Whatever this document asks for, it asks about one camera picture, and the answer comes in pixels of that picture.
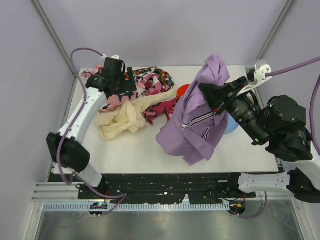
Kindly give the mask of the light pink shark print cloth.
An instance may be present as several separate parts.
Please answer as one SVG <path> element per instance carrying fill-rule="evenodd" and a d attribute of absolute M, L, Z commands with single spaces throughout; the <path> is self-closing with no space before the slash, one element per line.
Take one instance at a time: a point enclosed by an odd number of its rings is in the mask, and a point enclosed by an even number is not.
<path fill-rule="evenodd" d="M 80 71 L 80 77 L 85 79 L 85 82 L 92 76 L 97 73 L 101 73 L 103 69 L 102 65 L 95 65 L 93 68 L 88 68 Z M 139 98 L 145 92 L 145 86 L 141 83 L 141 79 L 143 78 L 145 71 L 141 69 L 136 69 L 133 71 L 134 81 L 137 90 L 135 91 L 127 91 L 125 93 L 116 94 L 109 97 L 106 100 L 105 105 L 99 110 L 101 113 L 107 113 L 114 111 L 119 106 L 123 106 L 127 101 L 134 101 Z"/>

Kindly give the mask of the purple shirt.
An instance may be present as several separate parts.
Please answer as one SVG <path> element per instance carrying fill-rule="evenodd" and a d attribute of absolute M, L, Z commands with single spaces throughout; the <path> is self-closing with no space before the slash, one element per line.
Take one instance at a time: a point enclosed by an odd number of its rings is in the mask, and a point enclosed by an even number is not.
<path fill-rule="evenodd" d="M 182 156 L 192 166 L 209 161 L 228 126 L 226 113 L 215 115 L 202 92 L 200 84 L 223 86 L 230 78 L 225 62 L 214 53 L 178 100 L 170 120 L 160 129 L 156 142 L 170 156 Z"/>

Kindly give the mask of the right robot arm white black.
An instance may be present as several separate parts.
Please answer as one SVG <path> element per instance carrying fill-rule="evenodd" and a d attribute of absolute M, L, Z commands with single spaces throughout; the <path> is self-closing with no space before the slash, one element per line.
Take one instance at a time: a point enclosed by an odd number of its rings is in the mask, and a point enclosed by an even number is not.
<path fill-rule="evenodd" d="M 201 83 L 199 89 L 215 115 L 228 113 L 265 150 L 295 168 L 275 174 L 242 173 L 238 188 L 243 193 L 273 192 L 293 195 L 310 204 L 320 202 L 320 155 L 306 128 L 306 109 L 287 95 L 272 97 L 261 108 L 253 91 L 241 94 L 247 78 L 223 86 Z"/>

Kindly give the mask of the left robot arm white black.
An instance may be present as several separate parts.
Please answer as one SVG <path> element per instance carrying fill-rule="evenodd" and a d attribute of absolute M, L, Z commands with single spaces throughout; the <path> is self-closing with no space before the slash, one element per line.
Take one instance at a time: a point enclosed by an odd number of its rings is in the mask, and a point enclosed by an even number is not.
<path fill-rule="evenodd" d="M 49 133 L 46 141 L 62 178 L 65 177 L 63 169 L 67 169 L 91 187 L 97 188 L 103 176 L 90 164 L 91 155 L 83 147 L 85 135 L 98 110 L 109 97 L 137 88 L 133 69 L 126 67 L 118 55 L 105 56 L 101 73 L 92 75 L 81 86 L 83 97 L 71 117 L 57 133 Z"/>

